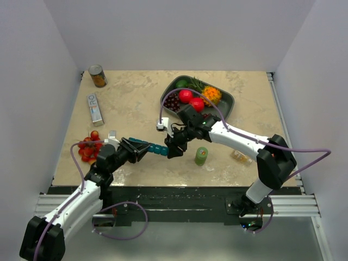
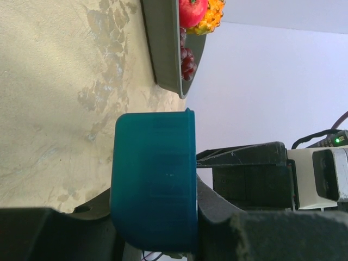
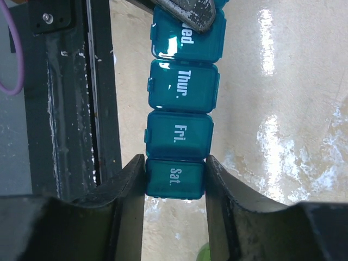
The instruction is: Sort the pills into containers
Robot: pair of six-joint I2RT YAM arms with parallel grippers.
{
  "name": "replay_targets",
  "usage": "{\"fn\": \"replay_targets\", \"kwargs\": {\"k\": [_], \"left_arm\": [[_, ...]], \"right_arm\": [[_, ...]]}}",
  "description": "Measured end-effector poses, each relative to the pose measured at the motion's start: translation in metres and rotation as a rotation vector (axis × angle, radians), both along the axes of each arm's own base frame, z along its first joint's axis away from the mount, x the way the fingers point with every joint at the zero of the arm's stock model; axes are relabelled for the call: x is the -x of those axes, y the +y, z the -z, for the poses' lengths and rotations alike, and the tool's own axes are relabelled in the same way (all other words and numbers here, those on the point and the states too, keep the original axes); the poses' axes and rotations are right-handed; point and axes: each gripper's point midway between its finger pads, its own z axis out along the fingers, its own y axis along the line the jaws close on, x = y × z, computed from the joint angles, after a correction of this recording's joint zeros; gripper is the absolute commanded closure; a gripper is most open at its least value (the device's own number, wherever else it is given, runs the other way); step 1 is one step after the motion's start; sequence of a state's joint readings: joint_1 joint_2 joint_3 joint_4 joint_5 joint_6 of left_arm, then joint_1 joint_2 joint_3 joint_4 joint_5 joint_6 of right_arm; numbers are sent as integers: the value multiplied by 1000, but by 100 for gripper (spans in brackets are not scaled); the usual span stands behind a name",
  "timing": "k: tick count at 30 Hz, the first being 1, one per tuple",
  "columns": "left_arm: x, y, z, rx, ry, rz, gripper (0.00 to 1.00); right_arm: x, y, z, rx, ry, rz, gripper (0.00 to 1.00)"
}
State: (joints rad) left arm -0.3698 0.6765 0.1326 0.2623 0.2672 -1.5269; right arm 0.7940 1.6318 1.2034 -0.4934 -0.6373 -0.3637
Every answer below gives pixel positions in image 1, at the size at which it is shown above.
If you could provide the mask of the teal weekly pill organizer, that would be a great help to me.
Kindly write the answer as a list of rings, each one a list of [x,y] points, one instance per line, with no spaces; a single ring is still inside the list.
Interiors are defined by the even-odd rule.
[[[143,142],[143,143],[146,142],[146,143],[149,143],[150,146],[149,146],[149,148],[147,150],[150,153],[154,153],[154,154],[161,155],[161,156],[164,156],[164,157],[167,157],[167,155],[168,155],[169,149],[166,146],[162,146],[162,145],[159,145],[159,144],[154,144],[154,143],[151,143],[151,142],[148,142],[148,141],[143,141],[143,140],[139,140],[139,139],[132,138],[132,137],[130,137],[129,140],[130,141],[136,141],[136,142]]]

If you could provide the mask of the green pill bottle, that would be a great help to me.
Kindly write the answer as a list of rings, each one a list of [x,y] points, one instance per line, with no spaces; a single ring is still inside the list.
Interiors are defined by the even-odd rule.
[[[208,150],[205,147],[199,147],[195,155],[195,164],[203,166],[207,160]]]

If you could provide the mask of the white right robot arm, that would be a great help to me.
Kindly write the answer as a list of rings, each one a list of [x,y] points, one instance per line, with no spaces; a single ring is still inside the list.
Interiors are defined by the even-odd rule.
[[[185,105],[177,115],[182,121],[180,128],[174,127],[167,117],[161,117],[156,126],[158,131],[167,132],[165,144],[169,159],[181,157],[189,141],[200,139],[236,149],[257,163],[256,181],[231,204],[240,216],[259,210],[262,200],[280,189],[297,166],[287,143],[277,134],[268,138],[243,131],[215,115],[204,116],[191,105]]]

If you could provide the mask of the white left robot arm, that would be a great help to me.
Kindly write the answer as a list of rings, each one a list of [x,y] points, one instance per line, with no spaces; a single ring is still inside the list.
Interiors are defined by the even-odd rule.
[[[113,200],[107,196],[113,173],[126,162],[137,163],[150,143],[109,138],[82,178],[80,186],[44,217],[34,216],[27,224],[20,248],[25,260],[62,260],[69,237],[96,213],[107,213]]]

